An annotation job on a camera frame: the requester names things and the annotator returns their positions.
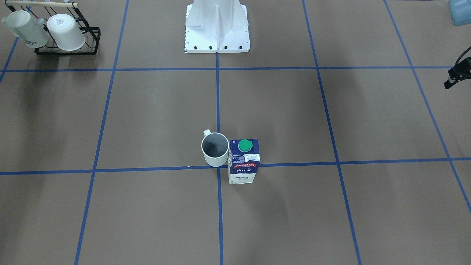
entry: light blue cup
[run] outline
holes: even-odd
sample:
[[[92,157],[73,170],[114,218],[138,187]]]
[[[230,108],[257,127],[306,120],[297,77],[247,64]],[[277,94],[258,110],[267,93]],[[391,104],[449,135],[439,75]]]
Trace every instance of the light blue cup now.
[[[471,0],[450,0],[449,5],[453,25],[471,23]]]

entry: black cable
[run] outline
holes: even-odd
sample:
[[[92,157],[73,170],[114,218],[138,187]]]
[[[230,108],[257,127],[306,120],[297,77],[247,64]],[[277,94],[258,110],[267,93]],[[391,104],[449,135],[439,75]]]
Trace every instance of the black cable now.
[[[460,60],[461,60],[461,58],[463,58],[463,56],[464,56],[466,53],[468,53],[468,51],[470,51],[470,50],[471,50],[471,47],[469,47],[468,49],[466,49],[466,50],[458,57],[458,59],[456,60],[455,66],[453,67],[453,71],[454,71],[457,75],[461,75],[462,77],[471,78],[471,74],[469,74],[469,73],[467,73],[467,74],[465,74],[465,73],[460,73],[460,72],[458,72],[458,71],[456,70],[456,67],[458,66],[458,64],[459,64],[459,62],[460,62]]]

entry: mug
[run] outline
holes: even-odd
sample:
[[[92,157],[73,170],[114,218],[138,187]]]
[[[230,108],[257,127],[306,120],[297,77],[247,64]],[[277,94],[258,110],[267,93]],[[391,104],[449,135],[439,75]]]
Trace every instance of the mug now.
[[[206,130],[201,141],[201,151],[208,165],[219,167],[226,163],[229,155],[229,140],[219,132]]]
[[[1,22],[30,48],[39,48],[48,43],[49,34],[26,11],[15,11]]]
[[[48,29],[57,46],[63,50],[78,50],[85,43],[85,36],[75,18],[68,14],[53,15],[48,20]]]

